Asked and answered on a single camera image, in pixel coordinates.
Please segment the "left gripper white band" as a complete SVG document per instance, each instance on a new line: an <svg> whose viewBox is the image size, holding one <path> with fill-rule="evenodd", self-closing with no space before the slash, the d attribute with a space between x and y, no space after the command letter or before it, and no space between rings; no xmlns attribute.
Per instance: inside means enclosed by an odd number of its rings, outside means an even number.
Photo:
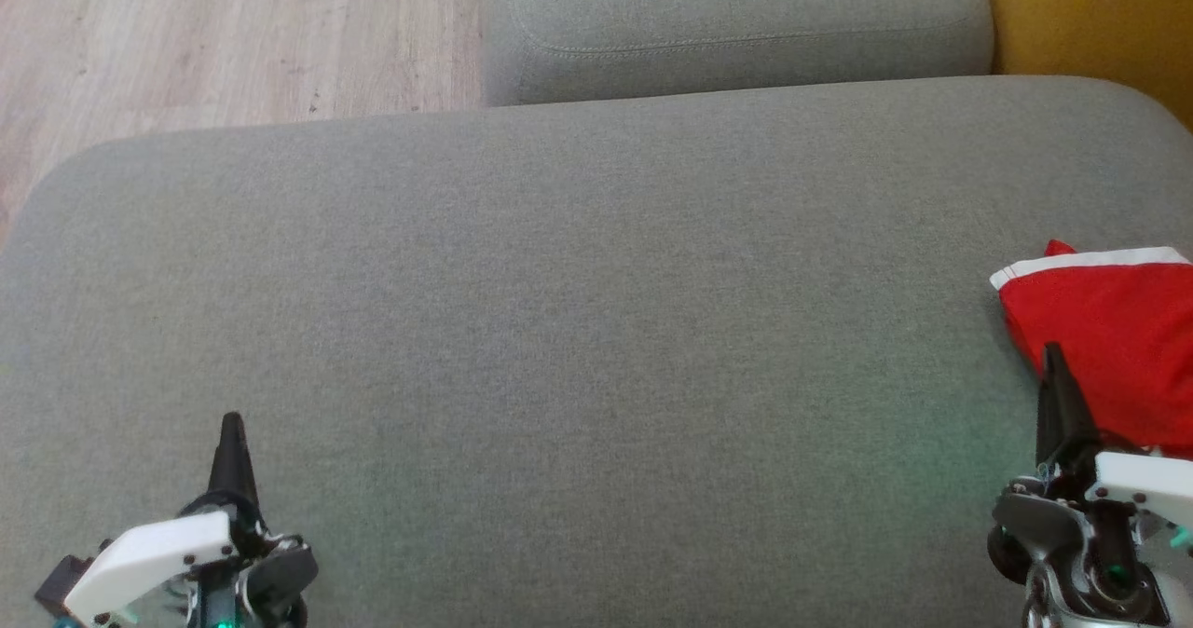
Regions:
<svg viewBox="0 0 1193 628"><path fill-rule="evenodd" d="M206 497L173 519L132 527L93 556L62 628L126 628L132 603L162 591L183 602L183 628L308 628L313 548L274 535L261 516L245 421L227 412Z"/></svg>

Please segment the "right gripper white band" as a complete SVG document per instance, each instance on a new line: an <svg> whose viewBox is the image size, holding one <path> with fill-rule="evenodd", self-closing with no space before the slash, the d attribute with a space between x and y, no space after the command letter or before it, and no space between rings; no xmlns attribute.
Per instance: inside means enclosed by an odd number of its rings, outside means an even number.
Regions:
<svg viewBox="0 0 1193 628"><path fill-rule="evenodd" d="M1047 476L1007 484L987 538L996 571L1025 590L1020 628L1193 628L1193 590L1142 559L1162 532L1193 554L1193 461L1100 451L1090 405L1049 341L1036 419Z"/></svg>

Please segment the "red shorts with white hem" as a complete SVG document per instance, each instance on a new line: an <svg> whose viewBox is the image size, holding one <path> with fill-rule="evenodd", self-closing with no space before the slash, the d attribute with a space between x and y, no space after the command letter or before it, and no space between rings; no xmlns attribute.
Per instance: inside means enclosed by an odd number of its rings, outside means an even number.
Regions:
<svg viewBox="0 0 1193 628"><path fill-rule="evenodd" d="M1044 347L1061 345L1101 430L1193 461L1193 260L1052 240L990 284L1014 347L1043 373Z"/></svg>

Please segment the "large grey sofa ottoman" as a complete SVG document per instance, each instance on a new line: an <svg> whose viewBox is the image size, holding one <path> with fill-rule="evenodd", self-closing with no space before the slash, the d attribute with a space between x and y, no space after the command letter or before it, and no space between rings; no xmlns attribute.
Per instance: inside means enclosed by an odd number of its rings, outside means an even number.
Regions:
<svg viewBox="0 0 1193 628"><path fill-rule="evenodd" d="M227 411L313 628L1008 628L988 279L1051 239L1193 255L1193 134L942 76L97 144L0 252L0 628Z"/></svg>

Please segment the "yellow sofa back cushion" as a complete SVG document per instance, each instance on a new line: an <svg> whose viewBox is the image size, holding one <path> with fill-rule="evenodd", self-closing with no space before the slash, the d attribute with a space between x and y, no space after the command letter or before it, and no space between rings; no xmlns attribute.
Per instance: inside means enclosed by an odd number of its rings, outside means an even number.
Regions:
<svg viewBox="0 0 1193 628"><path fill-rule="evenodd" d="M989 0L999 75L1121 84L1193 131L1193 0Z"/></svg>

